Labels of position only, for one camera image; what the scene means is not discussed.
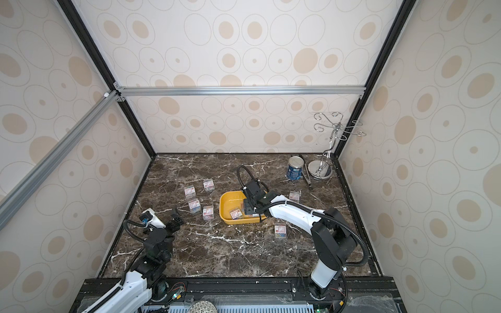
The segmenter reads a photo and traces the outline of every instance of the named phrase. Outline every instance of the dark brown marble surface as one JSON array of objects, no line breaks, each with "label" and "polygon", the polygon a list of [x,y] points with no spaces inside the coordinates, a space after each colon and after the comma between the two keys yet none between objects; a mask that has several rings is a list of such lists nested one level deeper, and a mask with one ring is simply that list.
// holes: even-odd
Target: dark brown marble surface
[{"label": "dark brown marble surface", "polygon": [[[306,162],[319,156],[307,154]],[[171,277],[193,276],[297,276],[296,267],[307,276],[315,267],[318,257],[313,240],[303,230],[287,223],[288,237],[275,239],[275,218],[263,223],[227,225],[219,217],[219,198],[227,191],[239,190],[236,167],[243,164],[253,169],[255,177],[265,182],[270,190],[285,196],[301,191],[301,203],[309,207],[341,211],[355,229],[337,176],[328,181],[315,181],[311,189],[304,179],[290,181],[285,177],[290,154],[176,154],[160,155],[151,171],[130,215],[139,221],[139,214],[152,208],[160,219],[167,220],[173,207],[177,207],[185,224],[176,232],[174,256],[165,274]],[[241,171],[242,180],[248,177]],[[203,180],[212,178],[215,190],[203,190]],[[201,212],[191,214],[184,198],[184,187],[194,185],[202,207],[214,205],[215,218],[205,221]],[[140,229],[132,227],[140,234]],[[125,232],[112,253],[104,277],[119,277],[127,262],[141,244]],[[349,260],[359,260],[362,250],[358,246]],[[369,266],[351,267],[346,275],[370,275]]]}]

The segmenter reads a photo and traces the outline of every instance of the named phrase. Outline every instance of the mesh microphone head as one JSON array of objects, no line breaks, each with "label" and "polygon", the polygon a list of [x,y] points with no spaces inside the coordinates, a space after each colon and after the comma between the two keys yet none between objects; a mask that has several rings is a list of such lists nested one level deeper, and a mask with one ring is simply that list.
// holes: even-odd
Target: mesh microphone head
[{"label": "mesh microphone head", "polygon": [[188,310],[188,313],[217,313],[216,307],[209,301],[199,301],[194,303]]}]

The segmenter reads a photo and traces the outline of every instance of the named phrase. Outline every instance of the can lid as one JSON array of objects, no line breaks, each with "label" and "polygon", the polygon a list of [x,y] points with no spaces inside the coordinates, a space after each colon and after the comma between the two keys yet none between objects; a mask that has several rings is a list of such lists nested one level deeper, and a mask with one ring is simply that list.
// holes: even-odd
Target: can lid
[{"label": "can lid", "polygon": [[304,165],[304,161],[301,157],[298,156],[293,156],[289,159],[289,165],[295,167],[295,168],[301,168]]}]

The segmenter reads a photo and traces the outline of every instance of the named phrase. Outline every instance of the wall panel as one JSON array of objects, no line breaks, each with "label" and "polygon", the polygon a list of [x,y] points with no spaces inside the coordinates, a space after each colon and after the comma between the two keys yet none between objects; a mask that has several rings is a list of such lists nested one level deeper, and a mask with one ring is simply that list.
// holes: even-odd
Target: wall panel
[{"label": "wall panel", "polygon": [[107,90],[52,2],[2,3],[0,200]]},{"label": "wall panel", "polygon": [[150,158],[113,104],[0,231],[0,311],[66,313]]},{"label": "wall panel", "polygon": [[401,1],[76,2],[122,86],[364,85]]},{"label": "wall panel", "polygon": [[[129,97],[155,151],[322,152],[331,130],[314,114],[348,121],[358,95]],[[338,122],[339,118],[330,117]]]},{"label": "wall panel", "polygon": [[499,310],[499,1],[424,0],[340,157],[408,312]]}]

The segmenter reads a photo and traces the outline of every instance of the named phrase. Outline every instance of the jewelry stand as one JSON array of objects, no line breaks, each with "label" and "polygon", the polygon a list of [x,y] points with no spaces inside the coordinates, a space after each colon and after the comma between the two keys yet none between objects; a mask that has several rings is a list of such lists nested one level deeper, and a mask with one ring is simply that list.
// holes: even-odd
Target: jewelry stand
[{"label": "jewelry stand", "polygon": [[356,136],[365,136],[366,135],[366,133],[361,132],[361,131],[354,132],[354,129],[356,127],[360,127],[363,125],[362,122],[353,121],[352,126],[343,126],[343,125],[341,125],[341,122],[343,121],[343,114],[342,113],[332,112],[331,116],[333,116],[333,117],[341,116],[341,118],[339,119],[339,122],[333,123],[331,120],[329,120],[327,115],[325,115],[324,113],[315,113],[315,115],[314,115],[314,118],[317,121],[322,121],[322,117],[324,117],[330,123],[330,125],[316,123],[313,127],[317,132],[319,132],[319,133],[323,132],[325,130],[324,127],[329,127],[329,128],[333,129],[332,133],[331,133],[330,140],[329,140],[329,148],[322,153],[320,160],[311,161],[308,164],[309,173],[317,180],[329,179],[333,173],[332,166],[329,165],[329,160],[331,159],[331,151],[334,148],[334,146],[336,145],[336,139],[346,141],[348,138],[346,137],[346,135],[344,135],[344,133],[348,133],[348,134],[352,134],[352,135],[356,135]]}]

